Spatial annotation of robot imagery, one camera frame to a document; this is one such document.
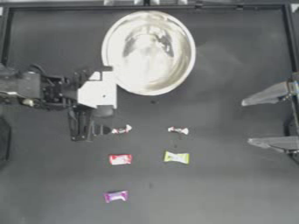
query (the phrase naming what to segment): white candy wrapper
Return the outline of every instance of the white candy wrapper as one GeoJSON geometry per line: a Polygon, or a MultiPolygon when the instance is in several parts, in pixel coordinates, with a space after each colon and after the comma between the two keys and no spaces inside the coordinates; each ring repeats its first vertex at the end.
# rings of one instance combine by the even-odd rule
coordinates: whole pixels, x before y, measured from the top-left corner
{"type": "Polygon", "coordinates": [[[128,131],[132,129],[132,126],[127,125],[124,128],[119,128],[119,129],[112,129],[111,133],[112,134],[125,134],[128,133],[128,131]]]}
{"type": "Polygon", "coordinates": [[[175,133],[179,133],[179,134],[184,134],[185,136],[189,134],[188,128],[171,127],[171,128],[168,128],[168,132],[175,132],[175,133]]]}

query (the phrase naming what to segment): wrapped candy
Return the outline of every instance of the wrapped candy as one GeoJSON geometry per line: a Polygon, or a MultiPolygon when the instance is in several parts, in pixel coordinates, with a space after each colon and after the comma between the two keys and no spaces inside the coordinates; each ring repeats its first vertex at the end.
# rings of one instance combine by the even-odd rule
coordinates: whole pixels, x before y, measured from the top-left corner
{"type": "Polygon", "coordinates": [[[104,193],[105,202],[109,203],[113,200],[127,201],[127,191],[121,192],[105,192],[104,193]]]}
{"type": "Polygon", "coordinates": [[[109,155],[108,161],[112,165],[131,165],[132,155],[129,154],[109,155]]]}
{"type": "Polygon", "coordinates": [[[124,128],[119,128],[119,129],[112,129],[111,133],[112,134],[125,134],[128,133],[128,131],[132,129],[132,127],[129,125],[127,125],[124,128]]]}
{"type": "Polygon", "coordinates": [[[183,164],[188,164],[189,163],[189,153],[171,153],[169,151],[167,151],[164,153],[164,157],[163,157],[163,161],[164,162],[179,162],[183,164]]]}
{"type": "Polygon", "coordinates": [[[175,127],[171,127],[171,128],[168,128],[168,132],[176,132],[179,134],[184,134],[185,136],[189,134],[188,128],[175,128],[175,127]]]}

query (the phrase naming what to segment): black work surface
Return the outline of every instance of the black work surface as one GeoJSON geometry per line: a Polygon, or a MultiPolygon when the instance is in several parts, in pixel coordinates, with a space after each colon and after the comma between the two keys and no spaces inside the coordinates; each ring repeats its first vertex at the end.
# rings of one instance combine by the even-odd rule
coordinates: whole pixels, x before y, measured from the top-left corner
{"type": "MultiPolygon", "coordinates": [[[[97,68],[108,27],[129,11],[17,11],[8,64],[40,64],[48,74],[97,68]]],[[[298,223],[299,167],[248,137],[283,135],[290,104],[240,107],[244,97],[291,74],[279,10],[171,11],[196,42],[196,65],[169,93],[144,97],[119,89],[113,125],[123,136],[73,143],[67,112],[7,108],[12,160],[0,172],[4,224],[298,223]],[[189,127],[188,136],[167,132],[189,127]],[[191,164],[164,164],[164,151],[191,164]],[[132,153],[111,166],[108,154],[132,153]],[[103,193],[128,190],[128,202],[103,193]]]]}

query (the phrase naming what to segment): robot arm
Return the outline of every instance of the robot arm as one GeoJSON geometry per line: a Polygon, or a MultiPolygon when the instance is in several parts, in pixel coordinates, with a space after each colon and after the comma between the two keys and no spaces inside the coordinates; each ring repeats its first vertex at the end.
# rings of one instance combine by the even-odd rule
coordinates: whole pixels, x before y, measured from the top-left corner
{"type": "Polygon", "coordinates": [[[32,65],[25,72],[0,64],[0,103],[47,110],[68,110],[72,141],[91,141],[111,129],[97,119],[113,115],[117,108],[117,86],[109,71],[89,74],[87,69],[72,79],[47,76],[32,65]]]}

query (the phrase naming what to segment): pink candy wrapper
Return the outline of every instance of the pink candy wrapper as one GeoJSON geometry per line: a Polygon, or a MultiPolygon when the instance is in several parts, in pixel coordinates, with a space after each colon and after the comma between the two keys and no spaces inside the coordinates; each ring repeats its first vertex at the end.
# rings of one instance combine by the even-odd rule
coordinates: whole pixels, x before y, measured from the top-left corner
{"type": "Polygon", "coordinates": [[[127,201],[127,191],[121,192],[105,192],[104,193],[105,202],[109,203],[113,200],[127,201]]]}
{"type": "Polygon", "coordinates": [[[112,129],[111,133],[112,134],[125,134],[128,131],[132,129],[129,125],[127,125],[124,128],[120,129],[112,129]]]}
{"type": "Polygon", "coordinates": [[[131,165],[132,155],[129,154],[109,155],[108,161],[112,165],[131,165]]]}
{"type": "Polygon", "coordinates": [[[175,128],[175,127],[171,127],[171,128],[168,128],[168,132],[176,132],[179,134],[184,134],[185,136],[189,134],[188,128],[175,128]]]}

